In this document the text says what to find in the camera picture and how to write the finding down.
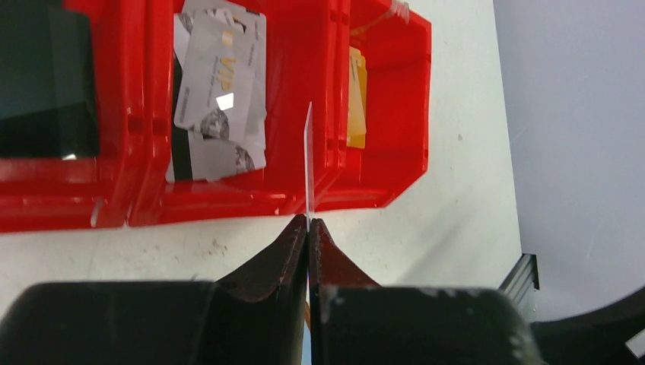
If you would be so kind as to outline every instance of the black object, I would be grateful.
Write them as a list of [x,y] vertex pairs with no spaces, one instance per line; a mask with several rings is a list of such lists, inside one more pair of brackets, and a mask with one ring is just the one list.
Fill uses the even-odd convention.
[[645,287],[590,313],[532,324],[540,350],[551,365],[639,364],[625,342],[644,329]]
[[0,323],[0,363],[297,364],[307,266],[314,365],[640,363],[624,343],[645,289],[529,327],[500,291],[381,287],[306,222],[215,283],[32,287]]
[[32,287],[0,325],[2,364],[291,364],[307,285],[304,216],[216,283]]
[[495,290],[380,287],[310,231],[313,365],[541,364],[528,325]]
[[60,3],[2,2],[0,157],[99,153],[90,21]]

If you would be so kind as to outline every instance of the transparent plastic card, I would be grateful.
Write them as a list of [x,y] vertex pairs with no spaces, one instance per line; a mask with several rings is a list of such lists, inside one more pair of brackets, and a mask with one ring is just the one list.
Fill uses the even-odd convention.
[[311,115],[312,103],[309,102],[307,110],[307,120],[304,123],[304,189],[305,189],[305,209],[307,210],[307,232],[313,218],[313,126]]

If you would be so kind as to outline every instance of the card stack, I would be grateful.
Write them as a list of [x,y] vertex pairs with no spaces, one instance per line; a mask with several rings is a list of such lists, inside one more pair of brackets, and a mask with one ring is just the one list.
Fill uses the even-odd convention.
[[174,18],[174,55],[166,180],[264,168],[266,17],[224,0],[186,0]]

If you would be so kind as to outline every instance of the red plastic bin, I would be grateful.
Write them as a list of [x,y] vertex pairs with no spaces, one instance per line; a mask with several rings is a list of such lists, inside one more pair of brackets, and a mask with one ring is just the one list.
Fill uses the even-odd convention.
[[145,128],[148,167],[130,226],[221,217],[293,214],[304,209],[303,128],[313,102],[315,187],[325,191],[342,171],[346,134],[348,13],[345,0],[238,0],[267,17],[267,111],[264,170],[218,182],[167,183],[174,13],[183,0],[148,0]]
[[[347,149],[345,169],[317,197],[317,211],[385,207],[427,170],[431,25],[412,11],[408,23],[383,17],[391,3],[347,3],[351,35],[345,39],[367,63],[365,149]],[[343,57],[347,65],[348,54]],[[342,94],[348,94],[347,84]],[[347,102],[344,97],[342,110]]]
[[120,227],[145,164],[144,0],[66,0],[91,20],[100,156],[0,159],[0,232]]

